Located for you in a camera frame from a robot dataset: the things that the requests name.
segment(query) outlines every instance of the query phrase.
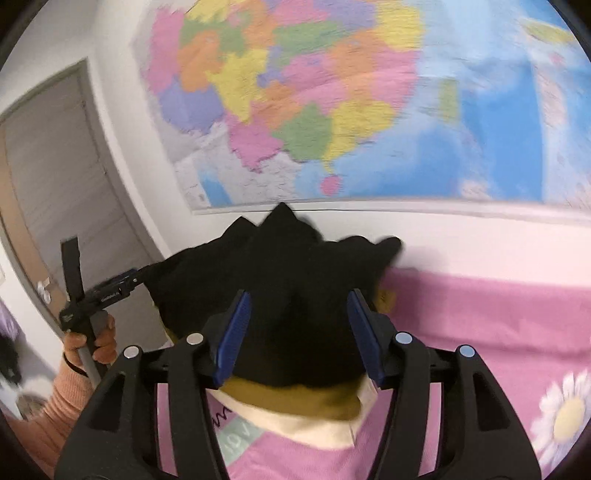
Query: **door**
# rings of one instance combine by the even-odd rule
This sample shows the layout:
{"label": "door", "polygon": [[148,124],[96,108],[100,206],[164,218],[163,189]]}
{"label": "door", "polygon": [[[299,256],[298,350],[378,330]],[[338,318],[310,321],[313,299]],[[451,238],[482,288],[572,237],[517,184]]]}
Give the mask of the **door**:
{"label": "door", "polygon": [[[0,189],[8,238],[56,321],[66,302],[61,240],[78,236],[86,289],[161,260],[110,158],[83,69],[43,88],[0,124]],[[166,341],[145,287],[108,310],[120,349]]]}

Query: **black wristband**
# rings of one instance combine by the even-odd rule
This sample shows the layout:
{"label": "black wristband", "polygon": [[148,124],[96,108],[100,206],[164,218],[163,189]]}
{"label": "black wristband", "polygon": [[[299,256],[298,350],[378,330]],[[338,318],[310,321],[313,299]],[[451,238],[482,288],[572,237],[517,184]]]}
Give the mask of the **black wristband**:
{"label": "black wristband", "polygon": [[70,367],[74,372],[76,372],[79,375],[83,375],[84,377],[88,378],[88,375],[86,375],[86,372],[84,370],[82,370],[81,368],[78,368],[77,366],[75,366],[73,363],[71,363],[67,358],[66,358],[66,354],[64,353],[64,362],[66,362],[66,365],[68,367]]}

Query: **gray door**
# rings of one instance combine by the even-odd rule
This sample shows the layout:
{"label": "gray door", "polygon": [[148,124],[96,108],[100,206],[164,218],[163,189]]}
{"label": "gray door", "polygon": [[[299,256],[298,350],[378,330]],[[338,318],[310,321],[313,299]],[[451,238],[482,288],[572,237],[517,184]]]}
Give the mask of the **gray door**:
{"label": "gray door", "polygon": [[[50,295],[52,289],[65,291],[62,239],[79,238],[86,288],[160,260],[108,157],[85,81],[83,71],[77,70],[34,95],[3,122],[11,183],[49,272]],[[155,349],[165,342],[145,287],[108,310],[117,320],[119,349],[131,343]]]}

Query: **silver screw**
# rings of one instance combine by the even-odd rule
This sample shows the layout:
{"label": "silver screw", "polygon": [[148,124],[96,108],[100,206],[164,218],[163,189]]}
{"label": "silver screw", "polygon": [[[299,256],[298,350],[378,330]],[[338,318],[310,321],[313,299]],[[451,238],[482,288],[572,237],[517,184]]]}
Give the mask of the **silver screw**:
{"label": "silver screw", "polygon": [[203,339],[204,337],[201,335],[201,333],[192,333],[187,337],[187,343],[189,345],[199,345],[201,342],[203,342]]}
{"label": "silver screw", "polygon": [[467,358],[472,358],[474,355],[476,355],[476,350],[474,350],[470,345],[462,345],[460,347],[460,354]]}
{"label": "silver screw", "polygon": [[129,346],[123,351],[123,355],[125,358],[135,358],[139,355],[139,348],[135,345]]}
{"label": "silver screw", "polygon": [[403,345],[408,345],[410,342],[413,341],[413,336],[407,332],[398,332],[394,339]]}

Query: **pink bedsheet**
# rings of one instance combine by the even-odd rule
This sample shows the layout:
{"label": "pink bedsheet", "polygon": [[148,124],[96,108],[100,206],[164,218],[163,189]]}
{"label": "pink bedsheet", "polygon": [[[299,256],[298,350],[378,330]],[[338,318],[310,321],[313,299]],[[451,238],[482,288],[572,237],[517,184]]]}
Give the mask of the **pink bedsheet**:
{"label": "pink bedsheet", "polygon": [[[432,347],[454,350],[469,343],[478,350],[517,411],[547,475],[591,417],[591,375],[586,375],[591,367],[591,291],[413,270],[390,271],[382,286],[395,292],[390,317],[398,330],[411,332]],[[167,395],[162,388],[158,416],[161,456],[163,469],[174,473]],[[439,392],[438,385],[431,386],[421,473],[431,471],[435,464]],[[264,432],[212,397],[209,404],[232,480],[365,480],[389,399],[390,393],[380,392],[356,446],[336,452]],[[573,420],[557,430],[557,414],[569,400],[569,408],[583,406],[582,413],[580,408],[574,409],[580,428]]]}

